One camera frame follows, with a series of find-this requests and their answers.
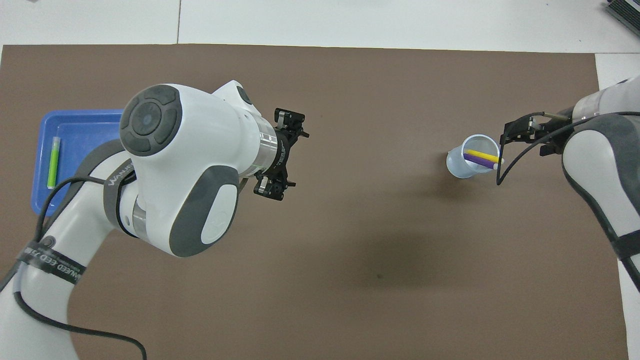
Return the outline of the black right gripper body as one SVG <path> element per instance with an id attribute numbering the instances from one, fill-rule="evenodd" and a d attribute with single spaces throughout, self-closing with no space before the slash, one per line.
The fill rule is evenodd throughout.
<path id="1" fill-rule="evenodd" d="M 537 139 L 542 139 L 544 137 L 548 137 L 546 140 L 541 143 L 547 141 L 557 141 L 563 143 L 563 151 L 566 146 L 566 143 L 569 137 L 574 132 L 574 128 L 570 127 L 573 124 L 572 120 L 550 120 L 546 123 L 542 123 L 541 128 L 537 130 Z"/>

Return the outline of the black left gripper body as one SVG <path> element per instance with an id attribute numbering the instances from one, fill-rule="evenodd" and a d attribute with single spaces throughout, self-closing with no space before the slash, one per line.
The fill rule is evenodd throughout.
<path id="1" fill-rule="evenodd" d="M 266 145 L 266 160 L 260 165 L 260 175 L 265 177 L 288 177 L 287 162 L 292 146 L 301 135 L 300 129 L 274 129 Z"/>

